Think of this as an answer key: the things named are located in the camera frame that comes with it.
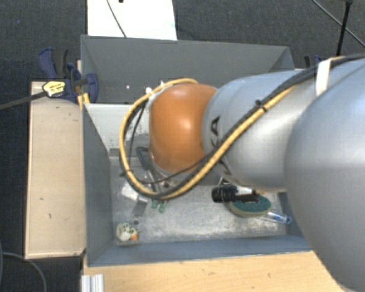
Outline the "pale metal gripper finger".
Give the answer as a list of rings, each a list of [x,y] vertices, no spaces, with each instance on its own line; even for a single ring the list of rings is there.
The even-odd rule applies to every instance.
[[[132,201],[138,200],[138,196],[139,196],[139,194],[131,187],[123,187],[121,190],[121,195],[124,198],[126,198],[128,200],[132,200]]]
[[[139,196],[136,200],[136,205],[133,208],[133,215],[135,217],[143,216],[147,207],[147,198],[143,196]]]

